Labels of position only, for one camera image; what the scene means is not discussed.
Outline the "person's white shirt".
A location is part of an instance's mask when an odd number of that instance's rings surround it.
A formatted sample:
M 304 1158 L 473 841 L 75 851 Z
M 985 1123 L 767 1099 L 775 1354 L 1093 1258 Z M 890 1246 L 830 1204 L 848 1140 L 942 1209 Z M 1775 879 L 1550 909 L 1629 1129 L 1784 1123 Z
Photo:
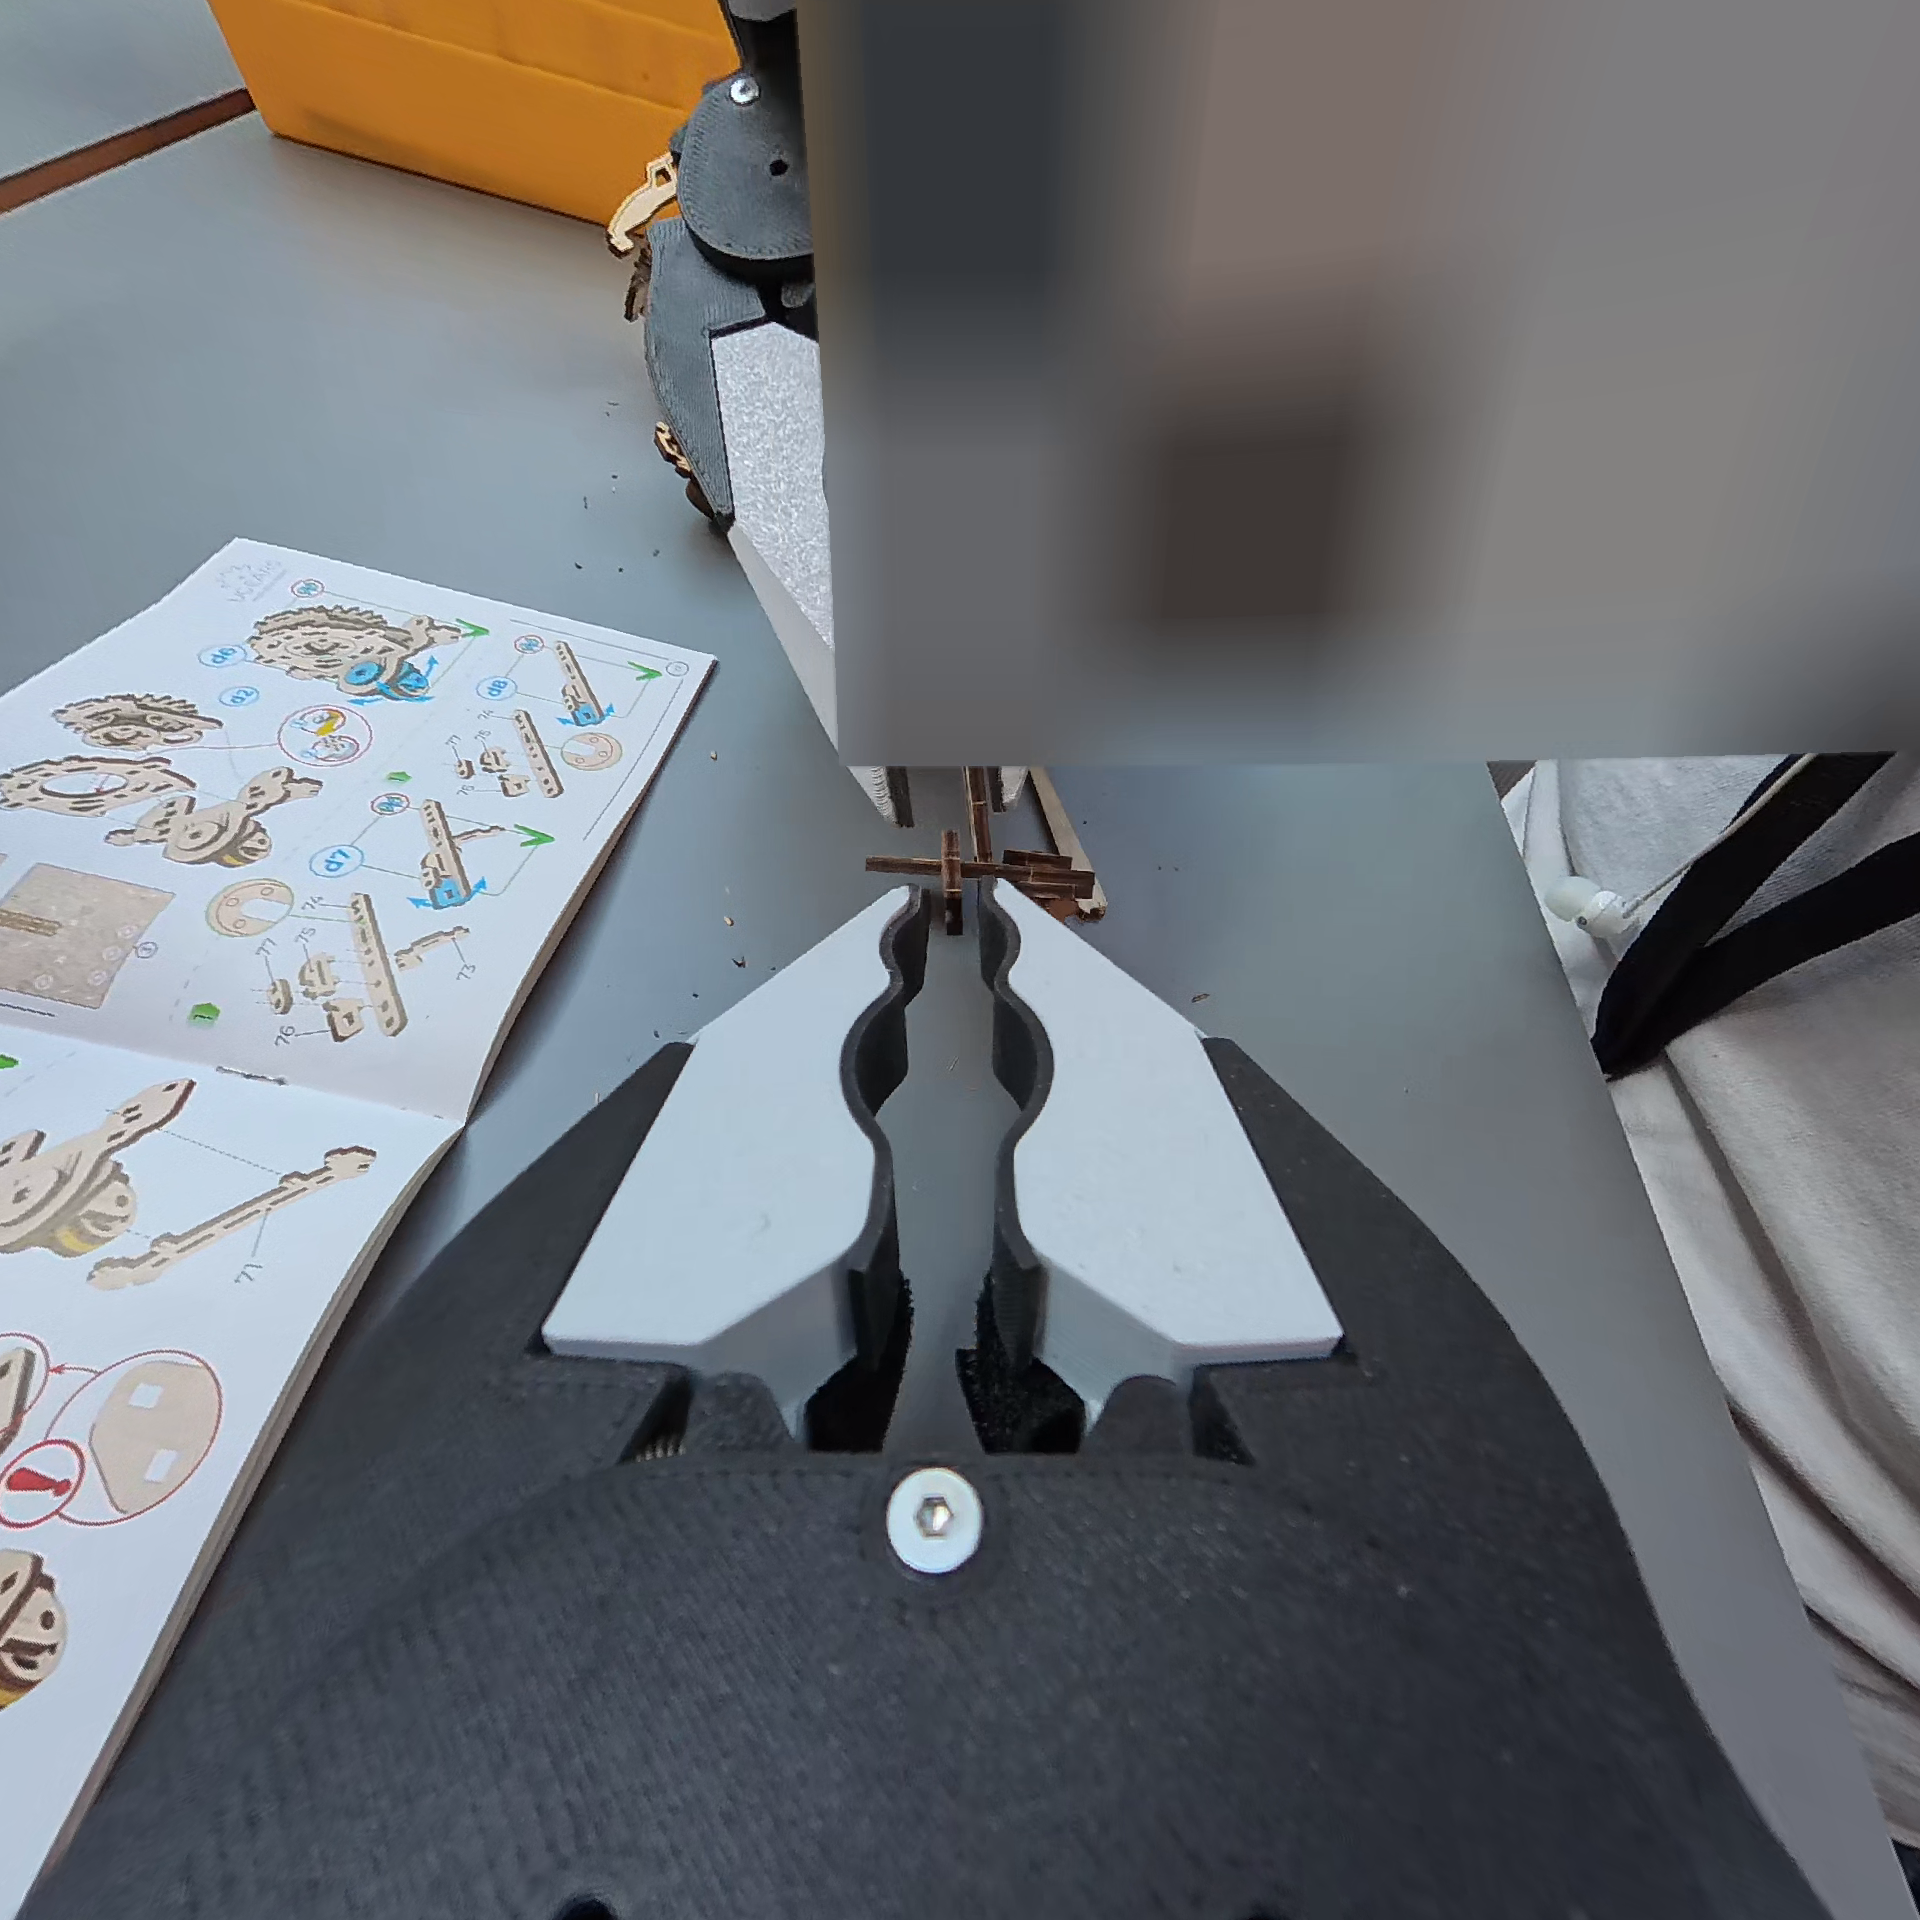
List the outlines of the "person's white shirt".
M 1539 761 L 1504 797 L 1528 878 L 1632 899 L 1768 759 Z M 1735 925 L 1918 828 L 1877 772 Z M 1737 998 L 1613 1089 L 1768 1517 L 1894 1838 L 1918 1834 L 1915 919 Z

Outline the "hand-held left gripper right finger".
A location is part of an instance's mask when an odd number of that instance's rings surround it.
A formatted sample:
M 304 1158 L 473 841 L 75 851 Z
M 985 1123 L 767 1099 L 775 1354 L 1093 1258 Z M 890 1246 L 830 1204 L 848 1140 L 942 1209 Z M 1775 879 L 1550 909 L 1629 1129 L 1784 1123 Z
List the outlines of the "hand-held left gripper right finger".
M 973 1421 L 1067 1453 L 1138 1378 L 1326 1359 L 1343 1340 L 1205 1036 L 1006 882 L 979 889 L 994 1165 Z

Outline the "puzzle instruction booklet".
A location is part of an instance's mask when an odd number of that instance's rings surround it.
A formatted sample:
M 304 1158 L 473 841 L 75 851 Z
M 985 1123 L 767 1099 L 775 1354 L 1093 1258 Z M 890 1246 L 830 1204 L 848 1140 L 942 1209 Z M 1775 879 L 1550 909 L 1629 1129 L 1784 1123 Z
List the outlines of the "puzzle instruction booklet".
M 5 695 L 5 1914 L 711 673 L 237 540 Z

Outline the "wooden puzzle assembly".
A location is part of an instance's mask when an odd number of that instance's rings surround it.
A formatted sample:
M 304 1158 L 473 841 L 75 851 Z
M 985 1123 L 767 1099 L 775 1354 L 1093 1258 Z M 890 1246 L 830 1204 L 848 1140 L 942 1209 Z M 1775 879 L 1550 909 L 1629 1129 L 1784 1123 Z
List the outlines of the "wooden puzzle assembly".
M 1078 837 L 1072 815 L 1064 805 L 1056 782 L 1042 765 L 1027 765 L 1025 788 L 1041 812 L 1047 833 L 1046 849 L 994 849 L 991 866 L 974 865 L 970 846 L 970 805 L 966 788 L 968 828 L 944 829 L 938 854 L 869 854 L 866 874 L 894 879 L 912 879 L 933 892 L 944 915 L 944 931 L 966 931 L 968 887 L 973 882 L 1006 879 L 1033 903 L 1042 905 L 1056 921 L 1099 921 L 1109 913 L 1109 899 L 1095 876 L 1088 853 Z M 994 801 L 992 823 L 1017 801 Z

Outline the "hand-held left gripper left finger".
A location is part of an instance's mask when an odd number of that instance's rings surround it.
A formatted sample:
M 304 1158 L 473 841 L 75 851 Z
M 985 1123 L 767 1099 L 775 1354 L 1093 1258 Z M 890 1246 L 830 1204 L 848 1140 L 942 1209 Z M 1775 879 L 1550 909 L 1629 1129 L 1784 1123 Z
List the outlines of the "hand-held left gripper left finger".
M 767 1386 L 817 1450 L 875 1450 L 912 1307 L 879 1109 L 907 1069 L 928 899 L 896 887 L 697 1036 L 545 1345 Z

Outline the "grey desk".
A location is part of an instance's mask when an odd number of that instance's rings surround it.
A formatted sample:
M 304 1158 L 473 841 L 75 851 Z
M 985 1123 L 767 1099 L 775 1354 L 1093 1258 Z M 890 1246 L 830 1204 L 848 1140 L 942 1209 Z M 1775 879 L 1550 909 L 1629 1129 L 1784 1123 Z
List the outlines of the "grey desk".
M 231 535 L 359 557 L 718 655 L 467 1146 L 424 1188 L 71 1852 L 59 1916 L 1765 1916 L 1639 1892 L 1623 1796 L 1526 1761 L 1598 1730 L 1598 1667 L 1466 1687 L 1434 1740 L 1382 1667 L 1393 1591 L 1291 1637 L 1334 1523 L 1294 1453 L 987 1457 L 1005 1545 L 946 1599 L 873 1553 L 875 1458 L 665 1463 L 511 1417 L 535 1468 L 426 1515 L 376 1386 L 473 1347 L 413 1298 L 528 1241 L 489 1188 L 585 1195 L 593 1092 L 651 1026 L 858 905 L 871 837 L 733 559 L 651 455 L 599 535 L 562 487 L 635 359 L 561 218 L 304 151 L 258 121 L 5 218 L 8 676 Z M 1302 1113 L 1313 1230 L 1393 1186 L 1515 1321 L 1598 1458 L 1701 1710 L 1833 1916 L 1910 1898 L 1483 772 L 1067 772 L 1119 861 L 1095 931 Z

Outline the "orange-yellow storage bin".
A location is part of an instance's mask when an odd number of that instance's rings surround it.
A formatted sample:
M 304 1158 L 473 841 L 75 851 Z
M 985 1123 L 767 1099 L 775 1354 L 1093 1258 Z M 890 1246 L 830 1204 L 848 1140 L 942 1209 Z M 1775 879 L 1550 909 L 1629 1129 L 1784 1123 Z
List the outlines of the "orange-yellow storage bin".
M 715 2 L 215 2 L 279 137 L 601 226 L 706 84 Z

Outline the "light wooden puzzle part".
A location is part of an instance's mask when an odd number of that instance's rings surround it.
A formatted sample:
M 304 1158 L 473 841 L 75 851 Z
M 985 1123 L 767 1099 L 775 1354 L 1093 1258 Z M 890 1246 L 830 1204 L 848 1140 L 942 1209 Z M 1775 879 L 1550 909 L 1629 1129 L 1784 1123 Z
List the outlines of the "light wooden puzzle part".
M 650 305 L 654 275 L 654 242 L 650 237 L 650 229 L 654 219 L 673 211 L 678 202 L 680 159 L 673 151 L 664 151 L 648 162 L 643 180 L 609 219 L 609 251 L 631 266 L 631 281 L 625 299 L 627 323 L 641 321 Z

